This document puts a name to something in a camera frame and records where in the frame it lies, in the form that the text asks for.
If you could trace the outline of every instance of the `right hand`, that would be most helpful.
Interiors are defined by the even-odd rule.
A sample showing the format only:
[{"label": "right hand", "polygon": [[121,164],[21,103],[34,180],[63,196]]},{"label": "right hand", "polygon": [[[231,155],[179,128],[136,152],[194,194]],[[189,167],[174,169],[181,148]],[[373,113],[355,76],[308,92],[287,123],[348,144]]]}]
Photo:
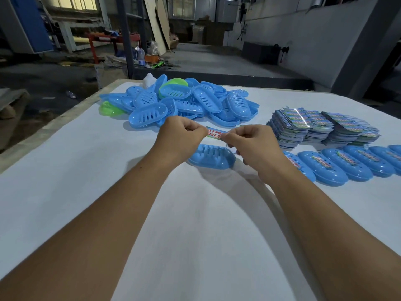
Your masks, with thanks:
[{"label": "right hand", "polygon": [[269,126],[241,126],[222,134],[221,140],[230,147],[236,147],[238,155],[244,159],[244,164],[254,168],[264,182],[268,180],[265,175],[267,172],[288,165],[289,161]]}]

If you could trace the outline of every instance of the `red metal frame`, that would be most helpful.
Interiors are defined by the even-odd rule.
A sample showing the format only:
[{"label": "red metal frame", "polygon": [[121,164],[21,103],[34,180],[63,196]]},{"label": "red metal frame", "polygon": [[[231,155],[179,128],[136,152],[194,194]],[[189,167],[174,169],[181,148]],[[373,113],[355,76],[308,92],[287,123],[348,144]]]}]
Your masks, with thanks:
[{"label": "red metal frame", "polygon": [[[88,34],[89,38],[89,44],[91,45],[91,50],[93,54],[93,59],[95,60],[95,64],[99,64],[99,59],[98,56],[96,55],[96,50],[95,47],[93,46],[93,42],[112,42],[114,45],[114,52],[117,53],[117,43],[123,43],[123,37],[122,36],[111,36],[111,35],[105,35],[102,33],[89,33]],[[131,34],[129,36],[131,41],[139,41],[140,42],[140,36],[139,34]]]}]

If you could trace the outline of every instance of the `plastic bottle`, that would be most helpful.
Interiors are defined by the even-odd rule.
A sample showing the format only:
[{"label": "plastic bottle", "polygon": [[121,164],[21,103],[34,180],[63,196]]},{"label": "plastic bottle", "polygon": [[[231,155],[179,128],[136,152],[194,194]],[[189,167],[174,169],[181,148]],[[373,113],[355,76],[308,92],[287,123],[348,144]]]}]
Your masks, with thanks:
[{"label": "plastic bottle", "polygon": [[138,61],[139,65],[141,66],[145,65],[145,51],[141,48],[138,50]]},{"label": "plastic bottle", "polygon": [[148,89],[151,85],[156,82],[156,78],[151,73],[148,73],[143,79],[143,88]]}]

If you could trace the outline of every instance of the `white plastic item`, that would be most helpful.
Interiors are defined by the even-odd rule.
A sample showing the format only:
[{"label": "white plastic item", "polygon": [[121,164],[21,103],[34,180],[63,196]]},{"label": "white plastic item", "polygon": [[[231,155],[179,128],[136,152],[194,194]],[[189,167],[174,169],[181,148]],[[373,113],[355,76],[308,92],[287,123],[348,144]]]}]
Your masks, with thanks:
[{"label": "white plastic item", "polygon": [[156,82],[156,78],[153,77],[151,73],[148,73],[148,75],[145,76],[143,79],[143,88],[148,89],[151,85],[153,85]]}]

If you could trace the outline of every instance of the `forearm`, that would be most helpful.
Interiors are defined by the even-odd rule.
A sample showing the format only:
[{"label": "forearm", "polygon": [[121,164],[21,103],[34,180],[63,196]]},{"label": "forearm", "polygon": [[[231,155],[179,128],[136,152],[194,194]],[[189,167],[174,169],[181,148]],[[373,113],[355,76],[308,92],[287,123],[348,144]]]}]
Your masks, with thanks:
[{"label": "forearm", "polygon": [[148,154],[0,282],[0,300],[110,300],[171,171]]},{"label": "forearm", "polygon": [[269,176],[329,300],[401,299],[401,260],[289,163]]}]

